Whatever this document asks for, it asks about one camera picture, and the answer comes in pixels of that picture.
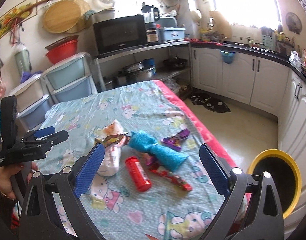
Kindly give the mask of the person's left hand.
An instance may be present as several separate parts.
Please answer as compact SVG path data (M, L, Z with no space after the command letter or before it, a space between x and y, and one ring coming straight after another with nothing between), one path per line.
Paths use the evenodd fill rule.
M24 168L24 164L12 164L0 168L0 192L11 200L16 200L10 181L11 176L16 175Z

